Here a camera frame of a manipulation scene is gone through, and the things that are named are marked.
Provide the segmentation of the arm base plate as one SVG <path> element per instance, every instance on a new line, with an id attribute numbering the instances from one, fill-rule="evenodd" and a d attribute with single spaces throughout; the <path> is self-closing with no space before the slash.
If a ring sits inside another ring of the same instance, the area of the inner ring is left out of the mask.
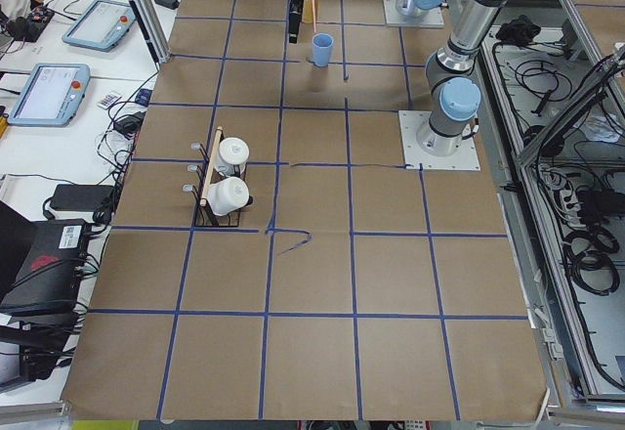
<path id="1" fill-rule="evenodd" d="M 456 137 L 442 137 L 430 126 L 429 111 L 400 110 L 404 165 L 414 170 L 480 171 L 479 157 L 467 124 Z"/>
<path id="2" fill-rule="evenodd" d="M 386 25 L 443 28 L 443 2 L 444 0 L 383 0 Z"/>

